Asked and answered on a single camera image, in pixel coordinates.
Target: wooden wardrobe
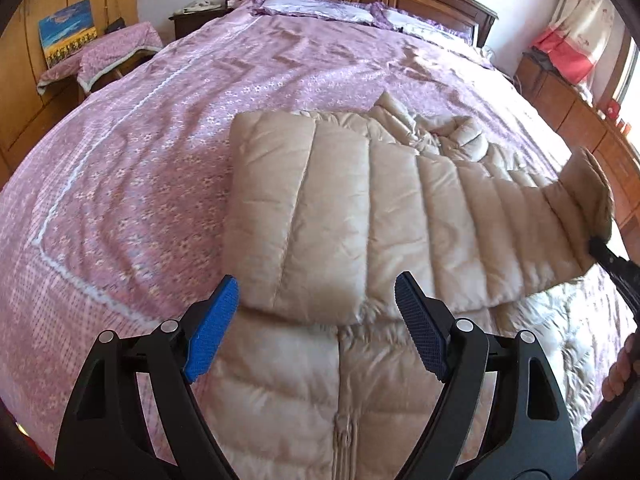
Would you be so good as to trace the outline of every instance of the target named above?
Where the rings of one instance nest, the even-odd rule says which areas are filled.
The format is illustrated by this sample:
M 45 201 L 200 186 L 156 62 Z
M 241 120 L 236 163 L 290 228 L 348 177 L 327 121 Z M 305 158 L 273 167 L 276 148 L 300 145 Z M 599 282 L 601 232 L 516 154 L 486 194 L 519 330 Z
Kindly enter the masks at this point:
M 47 65 L 38 22 L 81 0 L 23 0 L 0 36 L 0 188 L 42 137 L 79 103 L 79 88 L 68 78 L 36 91 Z M 91 0 L 98 34 L 122 16 L 138 22 L 137 0 Z

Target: blue sky in painting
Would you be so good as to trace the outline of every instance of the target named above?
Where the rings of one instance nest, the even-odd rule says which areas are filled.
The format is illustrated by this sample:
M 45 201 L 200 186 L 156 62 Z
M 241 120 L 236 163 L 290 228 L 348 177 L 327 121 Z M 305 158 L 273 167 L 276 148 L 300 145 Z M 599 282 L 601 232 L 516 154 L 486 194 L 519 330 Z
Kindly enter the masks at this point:
M 91 2 L 83 0 L 59 10 L 40 22 L 40 39 L 42 46 L 48 48 L 67 36 L 77 34 L 81 30 L 94 26 L 91 15 Z

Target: bed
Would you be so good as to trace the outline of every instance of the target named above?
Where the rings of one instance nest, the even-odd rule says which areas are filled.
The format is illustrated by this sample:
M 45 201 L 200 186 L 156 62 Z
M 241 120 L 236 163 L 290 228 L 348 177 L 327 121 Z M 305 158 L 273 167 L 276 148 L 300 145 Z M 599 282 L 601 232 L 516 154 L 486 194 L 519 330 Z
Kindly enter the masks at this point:
M 471 32 L 476 46 L 496 18 L 473 0 L 382 1 Z M 237 113 L 366 110 L 388 90 L 427 116 L 475 116 L 491 141 L 550 178 L 570 156 L 497 70 L 392 30 L 253 10 L 244 1 L 91 95 L 0 194 L 0 398 L 49 456 L 95 337 L 146 333 L 219 281 Z M 582 407 L 570 413 L 576 432 L 632 331 L 603 272 L 579 281 L 588 312 L 566 313 L 563 339 L 549 349 L 563 393 Z M 514 330 L 527 322 L 510 321 Z M 210 376 L 194 386 L 206 416 L 212 387 Z M 141 395 L 166 453 L 148 383 Z

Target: nightstand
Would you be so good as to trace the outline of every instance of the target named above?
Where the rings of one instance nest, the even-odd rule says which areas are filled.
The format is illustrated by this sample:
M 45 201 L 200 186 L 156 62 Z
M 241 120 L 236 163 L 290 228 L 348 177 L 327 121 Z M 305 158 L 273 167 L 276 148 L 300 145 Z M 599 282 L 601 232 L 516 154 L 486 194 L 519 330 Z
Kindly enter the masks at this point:
M 187 14 L 176 14 L 169 19 L 174 22 L 175 39 L 180 40 L 191 34 L 194 30 L 198 30 L 205 23 L 221 18 L 230 13 L 233 9 L 225 7 L 215 10 L 199 10 L 198 12 L 188 12 Z

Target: human hand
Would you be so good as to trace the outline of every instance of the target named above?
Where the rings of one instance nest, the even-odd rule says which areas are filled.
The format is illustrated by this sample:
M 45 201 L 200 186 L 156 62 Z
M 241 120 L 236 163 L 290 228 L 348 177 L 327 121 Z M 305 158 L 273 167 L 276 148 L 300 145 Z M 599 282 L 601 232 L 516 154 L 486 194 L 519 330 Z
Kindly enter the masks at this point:
M 602 396 L 606 401 L 612 401 L 625 389 L 625 383 L 631 376 L 632 364 L 629 352 L 634 346 L 634 334 L 626 338 L 625 345 L 618 353 L 618 359 L 609 369 L 609 377 L 602 382 Z M 640 375 L 640 361 L 633 363 L 633 370 Z

